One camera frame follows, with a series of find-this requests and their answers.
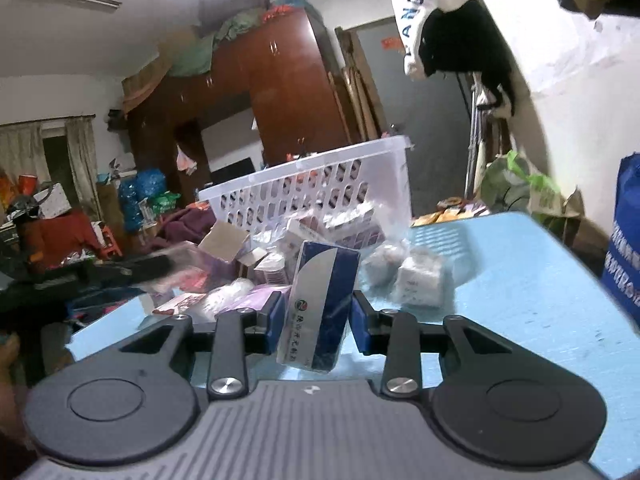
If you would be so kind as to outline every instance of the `window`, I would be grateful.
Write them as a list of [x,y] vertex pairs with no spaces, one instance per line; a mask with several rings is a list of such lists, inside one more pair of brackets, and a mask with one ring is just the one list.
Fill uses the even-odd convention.
[[71,173],[71,163],[66,147],[66,135],[64,128],[50,128],[43,130],[42,143],[44,156],[47,159],[49,175],[53,183],[59,182],[65,190],[66,198],[71,207],[79,207],[78,193]]

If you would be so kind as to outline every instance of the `blue and white box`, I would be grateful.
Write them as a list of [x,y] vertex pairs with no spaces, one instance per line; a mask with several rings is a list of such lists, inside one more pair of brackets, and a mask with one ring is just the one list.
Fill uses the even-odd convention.
[[302,244],[278,345],[280,364],[321,372],[334,368],[359,263],[358,251]]

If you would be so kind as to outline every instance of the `gray ridged surface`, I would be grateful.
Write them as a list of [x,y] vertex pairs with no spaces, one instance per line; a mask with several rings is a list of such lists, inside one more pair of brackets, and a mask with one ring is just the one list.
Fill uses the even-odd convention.
[[105,471],[75,470],[41,460],[22,478],[591,480],[602,477],[582,464],[551,472],[517,473],[462,458],[434,436],[415,406],[380,399],[366,381],[263,381],[245,399],[212,403],[191,434],[151,460]]

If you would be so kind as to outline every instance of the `white plastic basket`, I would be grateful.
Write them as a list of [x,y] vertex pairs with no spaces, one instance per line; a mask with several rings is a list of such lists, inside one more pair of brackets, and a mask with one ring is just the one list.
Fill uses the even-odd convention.
[[[392,212],[394,228],[411,224],[411,196],[404,150],[408,137],[370,140],[257,171],[203,189],[218,220],[252,235],[276,232],[288,215],[315,205],[322,214],[339,213],[367,201]],[[360,247],[366,240],[359,240]]]

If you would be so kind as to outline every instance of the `cabinet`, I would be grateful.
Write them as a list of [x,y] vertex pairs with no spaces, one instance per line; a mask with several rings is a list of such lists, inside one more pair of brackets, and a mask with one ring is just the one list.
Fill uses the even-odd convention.
[[[302,9],[223,42],[213,53],[209,73],[165,77],[149,99],[132,110],[129,133],[136,164],[140,169],[159,168],[171,190],[193,196],[193,187],[209,181],[197,125],[208,126],[211,116],[220,120],[237,113],[231,103],[244,102],[243,95],[250,99],[268,164],[285,162],[287,153],[301,151],[301,143],[310,152],[345,146],[347,132],[327,77],[335,58],[328,56],[333,54],[321,54]],[[178,174],[177,141],[198,161],[193,178]]]

